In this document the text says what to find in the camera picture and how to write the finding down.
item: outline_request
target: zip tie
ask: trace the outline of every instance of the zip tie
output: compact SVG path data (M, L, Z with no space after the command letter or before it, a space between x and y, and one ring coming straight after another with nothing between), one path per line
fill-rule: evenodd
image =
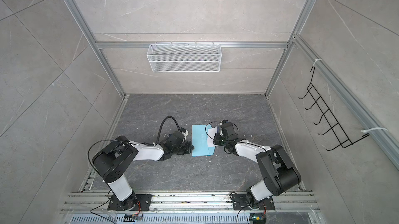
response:
M375 128L371 128L371 129L364 129L364 130L362 130L361 132L363 132L363 133L367 133L367 132L369 132L369 131L373 131L373 130L375 130L375 129L383 129L384 131L388 131L388 129L386 129L386 128L382 128L382 127L375 127Z
M316 62L319 61L319 60L322 60L322 59L315 59L312 66L314 66L316 64Z

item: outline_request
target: wire mesh basket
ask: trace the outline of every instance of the wire mesh basket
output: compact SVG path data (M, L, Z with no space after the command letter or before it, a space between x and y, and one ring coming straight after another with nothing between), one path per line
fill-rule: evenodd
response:
M153 72L219 72L222 49L219 44L152 44L147 58Z

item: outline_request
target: gray marble wall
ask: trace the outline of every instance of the gray marble wall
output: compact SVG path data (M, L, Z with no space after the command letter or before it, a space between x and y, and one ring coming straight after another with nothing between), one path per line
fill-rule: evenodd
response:
M220 72L154 73L147 49L104 49L126 93L263 94L282 49L222 49Z
M399 0L317 0L301 35L399 140Z
M0 0L1 223L52 223L120 100L63 0Z
M76 0L97 41L287 41L305 0ZM225 49L218 73L153 73L146 50L104 50L127 93L257 93L282 50Z
M317 0L301 35L399 140L398 2ZM306 93L311 67L294 48L271 94L307 190L315 191L328 223L397 223L399 172L375 141L367 137L346 149L326 151L338 144L334 134L317 135L328 130L327 122L313 124L320 110L305 110L311 97L298 98ZM348 136L360 138L363 127L317 71L313 82Z
M100 41L287 41L305 0L76 2Z

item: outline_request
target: mounting plate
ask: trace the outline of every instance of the mounting plate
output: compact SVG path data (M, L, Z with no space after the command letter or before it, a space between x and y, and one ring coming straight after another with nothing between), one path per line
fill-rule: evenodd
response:
M148 211L150 209L151 197L151 194L136 194L136 201L140 202L141 211ZM107 210L125 211L120 203L121 202L118 200L117 196L113 194L109 201ZM138 204L135 204L135 206L129 211L138 211Z
M247 206L247 204L248 204L245 194L232 194L231 196L232 196L232 200L233 200L234 210L254 210L250 207L244 207L244 206ZM266 210L274 210L275 209L273 197L265 198L262 202L260 202L259 210L264 209L263 204L265 205Z

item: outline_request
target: gray marble floor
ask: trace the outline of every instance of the gray marble floor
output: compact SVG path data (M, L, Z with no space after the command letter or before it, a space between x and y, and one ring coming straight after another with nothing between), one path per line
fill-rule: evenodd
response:
M130 95L115 130L114 137L125 135L137 142L156 139L160 122L174 116L190 132L192 125L228 119L251 142L281 145L272 113L263 95ZM172 133L176 126L165 122L162 134ZM261 180L259 167L253 161L228 155L217 147L212 156L173 156L158 161L135 161L125 175L135 191L245 191ZM92 190L107 190L95 177Z

